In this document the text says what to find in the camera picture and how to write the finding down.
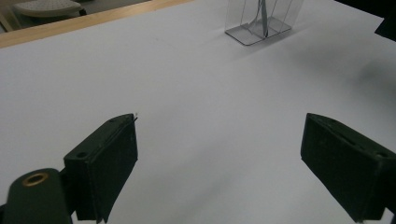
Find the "chair leg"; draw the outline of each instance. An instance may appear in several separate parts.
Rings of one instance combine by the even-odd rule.
[[[79,11],[79,15],[80,16],[86,16],[87,15],[87,11],[85,10],[85,8],[83,8],[82,10]]]

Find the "clear box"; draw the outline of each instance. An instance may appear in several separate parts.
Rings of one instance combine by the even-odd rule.
[[[229,0],[225,33],[252,45],[291,29],[303,0]]]

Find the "black object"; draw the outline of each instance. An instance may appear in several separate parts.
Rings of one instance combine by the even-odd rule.
[[[137,161],[134,115],[108,120],[64,157],[65,168],[41,169],[11,185],[1,224],[107,222]]]
[[[395,213],[396,154],[334,119],[307,114],[301,156],[356,222]]]
[[[396,41],[396,2],[394,0],[335,0],[350,7],[368,12],[384,21],[375,33]]]

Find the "wooden trim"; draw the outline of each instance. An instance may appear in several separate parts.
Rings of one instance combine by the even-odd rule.
[[[191,1],[193,0],[151,0],[128,7],[115,8],[66,21],[58,21],[50,24],[13,31],[0,35],[0,48],[14,46],[37,39],[43,39],[53,35],[64,34],[100,23],[132,17],[134,15],[139,15],[165,7],[172,7]]]

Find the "white table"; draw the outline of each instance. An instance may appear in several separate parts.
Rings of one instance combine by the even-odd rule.
[[[377,17],[305,0],[291,33],[247,48],[223,33],[226,10],[195,0],[0,49],[1,202],[137,112],[139,161],[110,223],[353,223],[300,159],[305,114],[394,149],[396,43]]]

